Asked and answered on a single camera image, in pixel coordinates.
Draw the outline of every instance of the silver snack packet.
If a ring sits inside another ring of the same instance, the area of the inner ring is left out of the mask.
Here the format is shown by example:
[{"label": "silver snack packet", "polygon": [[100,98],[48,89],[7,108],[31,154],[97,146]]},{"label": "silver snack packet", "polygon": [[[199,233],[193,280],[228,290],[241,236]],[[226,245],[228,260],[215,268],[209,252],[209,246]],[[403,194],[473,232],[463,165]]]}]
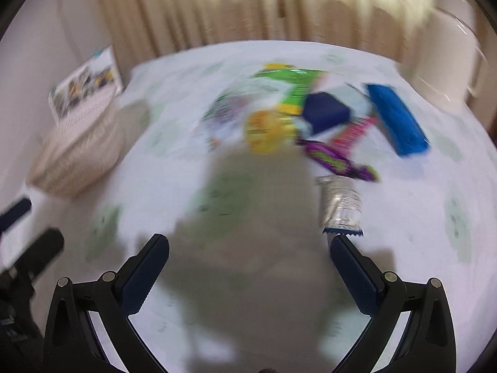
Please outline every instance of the silver snack packet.
[{"label": "silver snack packet", "polygon": [[319,223],[323,232],[362,236],[362,201],[354,190],[354,180],[330,175],[317,178],[317,183],[321,186]]}]

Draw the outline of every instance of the leaf pattern tablecloth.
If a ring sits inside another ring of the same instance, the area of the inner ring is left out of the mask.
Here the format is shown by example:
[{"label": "leaf pattern tablecloth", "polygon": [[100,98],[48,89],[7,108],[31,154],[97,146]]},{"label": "leaf pattern tablecloth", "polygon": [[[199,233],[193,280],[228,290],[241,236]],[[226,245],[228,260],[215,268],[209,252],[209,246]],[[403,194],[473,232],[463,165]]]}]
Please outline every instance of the leaf pattern tablecloth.
[{"label": "leaf pattern tablecloth", "polygon": [[[95,280],[117,270],[154,233],[171,256],[135,328],[171,373],[331,371],[368,322],[352,301],[317,227],[326,170],[298,148],[257,156],[244,145],[210,153],[193,143],[215,98],[264,63],[329,71],[337,82],[396,88],[431,142],[401,159],[373,128],[353,159],[382,182],[357,182],[364,237],[352,238],[382,270],[405,281],[440,278],[454,321],[458,372],[497,327],[497,153],[468,108],[442,113],[389,59],[326,44],[240,42],[159,58],[133,70],[120,97],[127,131],[140,138],[118,167],[81,197],[29,191],[30,218],[2,244],[8,264],[46,224],[61,228],[64,253],[38,281],[33,312],[43,325],[56,281]],[[377,367],[402,334],[402,315]],[[103,336],[101,324],[97,324]],[[110,360],[122,366],[108,339]]]}]

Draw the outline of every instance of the white wall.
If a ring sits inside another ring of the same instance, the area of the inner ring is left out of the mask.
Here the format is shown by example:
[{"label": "white wall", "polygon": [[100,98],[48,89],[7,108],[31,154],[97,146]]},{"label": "white wall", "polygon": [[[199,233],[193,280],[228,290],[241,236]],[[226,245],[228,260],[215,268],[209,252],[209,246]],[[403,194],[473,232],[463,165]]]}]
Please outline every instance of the white wall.
[{"label": "white wall", "polygon": [[27,0],[0,41],[0,210],[53,127],[48,92],[110,36],[90,0]]}]

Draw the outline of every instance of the curtain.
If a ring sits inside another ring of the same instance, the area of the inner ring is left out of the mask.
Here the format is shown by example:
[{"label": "curtain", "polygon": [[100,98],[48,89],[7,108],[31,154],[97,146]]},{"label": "curtain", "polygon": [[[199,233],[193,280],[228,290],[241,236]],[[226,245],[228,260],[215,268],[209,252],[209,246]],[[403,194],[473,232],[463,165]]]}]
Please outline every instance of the curtain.
[{"label": "curtain", "polygon": [[97,0],[126,73],[206,44],[288,39],[408,62],[433,0]]}]

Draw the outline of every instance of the woven basket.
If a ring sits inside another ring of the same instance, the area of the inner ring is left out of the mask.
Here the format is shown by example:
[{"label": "woven basket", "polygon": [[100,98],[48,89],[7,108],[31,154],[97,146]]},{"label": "woven basket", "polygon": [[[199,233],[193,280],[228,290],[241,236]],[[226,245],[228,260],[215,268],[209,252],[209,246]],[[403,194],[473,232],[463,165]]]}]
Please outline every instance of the woven basket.
[{"label": "woven basket", "polygon": [[45,139],[26,183],[74,197],[109,172],[125,144],[113,99],[114,86],[108,86],[71,111]]}]

